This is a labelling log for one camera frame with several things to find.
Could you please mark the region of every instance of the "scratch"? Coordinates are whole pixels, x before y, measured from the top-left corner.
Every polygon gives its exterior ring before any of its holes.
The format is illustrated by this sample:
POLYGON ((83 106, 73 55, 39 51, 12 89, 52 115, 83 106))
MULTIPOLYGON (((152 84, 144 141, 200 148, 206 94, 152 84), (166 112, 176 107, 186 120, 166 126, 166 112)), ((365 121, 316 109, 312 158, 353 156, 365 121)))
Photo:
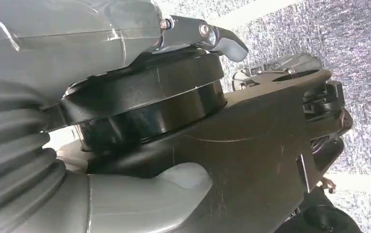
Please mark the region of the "scratch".
POLYGON ((174 147, 173 147, 173 155, 172 155, 172 157, 173 157, 173 165, 175 166, 175 162, 174 162, 174 147))
POLYGON ((211 139, 194 138, 190 135, 185 135, 185 136, 192 138, 194 140, 203 141, 203 142, 240 142, 240 141, 247 141, 247 140, 252 140, 252 139, 257 138, 257 137, 247 137, 247 138, 234 139, 234 140, 211 140, 211 139))

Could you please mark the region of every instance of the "screw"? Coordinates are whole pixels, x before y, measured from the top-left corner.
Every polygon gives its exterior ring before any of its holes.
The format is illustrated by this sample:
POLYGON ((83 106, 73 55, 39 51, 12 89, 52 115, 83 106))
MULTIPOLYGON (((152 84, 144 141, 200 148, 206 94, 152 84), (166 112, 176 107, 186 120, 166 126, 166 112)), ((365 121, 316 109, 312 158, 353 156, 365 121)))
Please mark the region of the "screw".
POLYGON ((162 19, 160 22, 160 28, 163 30, 168 30, 171 28, 171 22, 168 19, 162 19))
POLYGON ((200 34, 203 36, 203 37, 207 37, 208 35, 210 35, 210 32, 211 32, 211 28, 203 23, 200 25, 200 34))

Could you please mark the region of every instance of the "gray plastic housing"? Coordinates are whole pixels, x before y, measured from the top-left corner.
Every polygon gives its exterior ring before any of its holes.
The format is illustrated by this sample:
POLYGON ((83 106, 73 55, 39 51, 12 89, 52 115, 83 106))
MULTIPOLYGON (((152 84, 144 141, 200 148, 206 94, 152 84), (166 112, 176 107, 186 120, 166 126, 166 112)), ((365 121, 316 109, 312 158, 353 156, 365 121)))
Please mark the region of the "gray plastic housing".
POLYGON ((39 110, 153 48, 160 21, 150 0, 0 0, 0 233, 163 233, 201 202, 212 181, 198 164, 91 176, 42 148, 39 110))
POLYGON ((45 105, 89 76, 128 66, 160 36, 150 0, 0 0, 0 80, 45 105))

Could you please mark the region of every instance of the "gray plastic part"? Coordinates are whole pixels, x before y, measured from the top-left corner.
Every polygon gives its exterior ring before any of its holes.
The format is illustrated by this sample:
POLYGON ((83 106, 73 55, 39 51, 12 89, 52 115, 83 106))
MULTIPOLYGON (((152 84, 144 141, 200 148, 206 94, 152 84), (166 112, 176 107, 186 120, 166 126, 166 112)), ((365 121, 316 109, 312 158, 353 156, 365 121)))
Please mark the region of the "gray plastic part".
POLYGON ((0 233, 166 232, 204 198, 212 183, 197 164, 150 180, 87 176, 42 149, 39 109, 128 66, 159 41, 160 20, 150 0, 0 0, 0 233))
POLYGON ((212 186, 203 167, 174 166, 154 179, 90 175, 92 233, 165 233, 179 227, 212 186))
POLYGON ((248 54, 248 50, 240 46, 236 41, 229 38, 221 38, 219 43, 210 51, 220 51, 233 62, 243 61, 248 54))
POLYGON ((0 0, 0 80, 44 105, 89 76, 128 66, 161 36, 150 0, 0 0))

